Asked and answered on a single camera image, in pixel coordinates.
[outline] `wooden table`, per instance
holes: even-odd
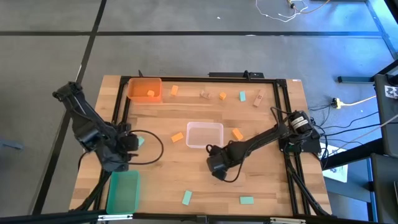
[[[104,76],[95,110],[105,120],[111,121],[120,76]],[[300,80],[287,80],[292,110],[307,110]],[[178,85],[177,96],[170,96],[172,85]],[[141,175],[139,213],[208,214],[208,215],[278,215],[291,216],[289,188],[284,158],[277,141],[268,144],[248,157],[239,179],[222,182],[208,170],[204,149],[191,149],[185,138],[172,143],[171,136],[179,132],[186,137],[187,123],[191,121],[216,122],[224,125],[224,144],[230,139],[233,128],[239,128],[244,139],[249,139],[275,125],[270,107],[275,106],[272,85],[263,83],[198,83],[163,82],[163,103],[130,105],[128,122],[133,129],[152,131],[164,143],[165,152],[160,161],[147,166],[130,166]],[[265,89],[258,108],[252,104],[260,89]],[[200,98],[200,90],[213,94],[210,100]],[[227,94],[220,100],[218,94]],[[246,92],[246,101],[239,101],[239,91]],[[139,148],[134,162],[155,159],[160,144],[150,135],[141,134],[145,143]],[[312,155],[301,155],[305,183],[324,210],[331,213],[325,182],[319,161]],[[94,154],[84,157],[73,193],[70,208],[79,206],[96,185],[101,166]],[[228,171],[233,179],[238,167]],[[303,213],[300,191],[296,186],[298,209]],[[189,206],[182,204],[184,192],[193,192]],[[105,187],[101,208],[105,207],[108,186]],[[240,196],[253,196],[254,205],[240,205]]]

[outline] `orange container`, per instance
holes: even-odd
[[[148,96],[152,90],[155,95]],[[162,102],[162,80],[160,78],[130,78],[127,97],[135,103]]]

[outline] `concrete floor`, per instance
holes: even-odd
[[[254,3],[113,0],[106,5],[99,30],[377,31],[363,2],[332,2],[288,23],[259,15]],[[320,4],[308,1],[310,8]],[[99,0],[2,0],[0,31],[89,31],[99,5]],[[270,16],[289,13],[284,1],[259,1],[259,6]],[[25,145],[23,151],[0,151],[0,178],[5,180],[0,186],[1,217],[26,215],[32,208],[63,113],[51,93],[75,79],[87,41],[87,37],[0,37],[0,137]],[[82,84],[94,105],[103,75],[137,75],[140,69],[147,76],[204,77],[208,72],[251,70],[264,72],[267,78],[301,79],[312,108],[333,97],[350,103],[374,95],[372,85],[337,84],[336,78],[370,77],[391,62],[389,50],[378,37],[97,37]],[[325,126],[348,124],[375,111],[376,100],[331,110]],[[311,115],[321,123],[326,112]],[[377,116],[372,116],[353,127],[377,122]],[[349,141],[363,132],[337,138]],[[361,141],[380,135],[375,132]],[[69,130],[44,212],[68,210],[80,154],[81,147]]]

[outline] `white cable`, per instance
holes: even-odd
[[[302,2],[303,5],[304,5],[304,8],[302,8],[299,12],[296,12],[296,10],[295,10],[295,11],[294,11],[294,14],[291,15],[291,16],[284,16],[284,15],[278,13],[278,16],[282,16],[282,17],[284,17],[284,18],[289,18],[289,19],[287,19],[286,21],[283,20],[283,19],[275,18],[275,17],[272,17],[272,16],[269,16],[269,15],[267,15],[267,14],[262,13],[261,10],[260,10],[260,8],[259,8],[259,6],[257,5],[257,0],[256,0],[256,7],[257,7],[257,9],[259,10],[260,14],[263,15],[263,16],[270,17],[271,19],[275,19],[275,20],[282,21],[282,22],[288,22],[288,21],[291,21],[292,19],[294,19],[294,18],[296,17],[296,15],[300,15],[301,12],[302,12],[303,10],[308,9],[307,4],[306,4],[303,0],[291,0],[291,1],[300,1],[300,2]]]
[[[354,105],[363,103],[363,102],[368,101],[368,100],[370,100],[370,99],[372,99],[372,98],[375,98],[375,97],[376,97],[376,96],[374,95],[374,96],[369,97],[369,98],[367,98],[367,99],[365,99],[365,100],[361,100],[361,101],[358,101],[358,102],[355,102],[355,103],[343,103],[343,102],[341,102],[341,105],[342,105],[342,106],[354,106]]]
[[[379,129],[379,128],[381,128],[381,127],[383,127],[384,125],[386,125],[386,124],[388,124],[388,123],[390,123],[392,120],[394,120],[394,119],[396,119],[396,118],[398,118],[398,114],[397,115],[395,115],[395,116],[393,116],[390,120],[388,120],[388,121],[386,121],[386,122],[384,122],[384,123],[382,123],[382,124],[380,124],[379,126],[377,126],[376,128],[374,128],[374,129],[372,129],[372,130],[370,130],[369,132],[367,132],[367,133],[365,133],[365,134],[363,134],[363,135],[361,135],[360,137],[357,137],[357,138],[354,138],[353,140],[351,140],[350,142],[353,142],[353,141],[356,141],[357,139],[360,139],[361,137],[363,137],[363,136],[365,136],[365,135],[368,135],[368,134],[370,134],[370,133],[372,133],[373,131],[375,131],[375,130],[377,130],[377,129]],[[337,150],[339,150],[339,149],[341,149],[341,148],[344,148],[346,145],[348,145],[349,143],[346,143],[346,144],[344,144],[343,146],[341,146],[340,148],[338,148]]]

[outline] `green tray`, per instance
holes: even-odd
[[[138,209],[140,177],[136,170],[113,172],[109,185],[106,213],[132,214]]]

